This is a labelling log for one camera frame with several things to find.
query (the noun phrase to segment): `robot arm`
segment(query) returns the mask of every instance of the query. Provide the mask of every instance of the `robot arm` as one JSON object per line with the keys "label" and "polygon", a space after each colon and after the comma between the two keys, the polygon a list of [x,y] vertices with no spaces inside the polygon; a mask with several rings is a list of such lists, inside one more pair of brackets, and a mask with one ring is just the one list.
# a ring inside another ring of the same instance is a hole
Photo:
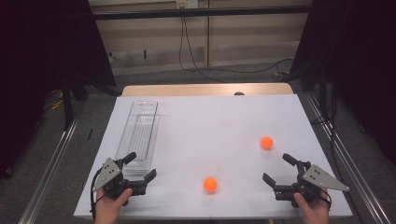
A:
{"label": "robot arm", "polygon": [[297,165],[296,183],[290,186],[277,185],[275,180],[268,174],[264,173],[262,175],[262,180],[274,190],[277,201],[291,201],[293,207],[298,207],[293,195],[296,192],[300,192],[308,203],[313,202],[315,199],[321,199],[329,204],[330,209],[331,201],[320,197],[321,188],[349,190],[347,186],[327,174],[320,167],[311,166],[309,161],[297,161],[287,153],[283,154],[282,158],[292,166]]}

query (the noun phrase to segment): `metal bracket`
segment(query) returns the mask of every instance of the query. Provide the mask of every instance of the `metal bracket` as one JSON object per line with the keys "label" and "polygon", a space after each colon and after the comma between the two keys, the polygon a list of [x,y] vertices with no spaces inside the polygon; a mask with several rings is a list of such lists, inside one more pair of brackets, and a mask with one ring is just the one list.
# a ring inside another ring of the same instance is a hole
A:
{"label": "metal bracket", "polygon": [[120,167],[110,158],[106,160],[106,162],[103,164],[102,171],[100,172],[99,176],[96,179],[95,185],[92,189],[93,192],[96,192],[107,184],[110,180],[112,180],[114,177],[119,175],[121,172]]}
{"label": "metal bracket", "polygon": [[303,179],[315,186],[326,189],[349,191],[349,187],[329,175],[317,165],[313,164],[303,175]]}

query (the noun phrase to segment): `finger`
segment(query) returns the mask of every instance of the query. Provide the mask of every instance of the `finger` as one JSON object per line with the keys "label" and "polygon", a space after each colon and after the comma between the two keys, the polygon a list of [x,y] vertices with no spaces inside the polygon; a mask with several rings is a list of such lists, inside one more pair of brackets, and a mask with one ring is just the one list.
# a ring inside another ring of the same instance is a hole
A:
{"label": "finger", "polygon": [[116,203],[119,207],[121,207],[132,195],[132,189],[126,189],[120,197],[116,200]]}
{"label": "finger", "polygon": [[96,200],[98,200],[99,198],[101,198],[105,194],[106,194],[105,190],[103,188],[99,188],[99,190],[96,191]]}
{"label": "finger", "polygon": [[303,210],[303,213],[309,213],[311,211],[311,207],[301,193],[295,193],[294,200],[300,206],[301,210]]}
{"label": "finger", "polygon": [[320,197],[327,199],[327,189],[321,189],[320,191]]}

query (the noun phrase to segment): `white table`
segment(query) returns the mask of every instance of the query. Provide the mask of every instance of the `white table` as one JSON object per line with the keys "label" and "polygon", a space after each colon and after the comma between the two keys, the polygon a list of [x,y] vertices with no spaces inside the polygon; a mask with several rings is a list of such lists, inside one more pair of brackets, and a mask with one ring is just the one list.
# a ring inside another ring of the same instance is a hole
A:
{"label": "white table", "polygon": [[[294,183],[297,169],[282,160],[283,153],[289,153],[333,175],[296,95],[119,97],[76,217],[91,218],[92,177],[106,158],[115,157],[133,101],[159,103],[161,120],[152,162],[158,175],[148,184],[147,195],[131,198],[122,208],[121,219],[299,217],[299,209],[290,202],[275,200],[262,173],[277,184]],[[265,135],[274,139],[269,151],[260,146]],[[213,194],[203,189],[208,176],[218,180]],[[329,193],[331,217],[352,216],[343,193]]]}

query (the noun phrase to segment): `electrical outlet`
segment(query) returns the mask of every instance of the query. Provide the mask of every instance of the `electrical outlet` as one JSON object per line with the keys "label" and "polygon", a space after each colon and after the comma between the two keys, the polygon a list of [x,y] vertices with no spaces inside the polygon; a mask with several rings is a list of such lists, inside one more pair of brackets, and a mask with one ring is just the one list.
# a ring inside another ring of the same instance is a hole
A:
{"label": "electrical outlet", "polygon": [[198,8],[198,0],[187,0],[187,8]]}
{"label": "electrical outlet", "polygon": [[176,9],[187,8],[187,0],[177,0]]}

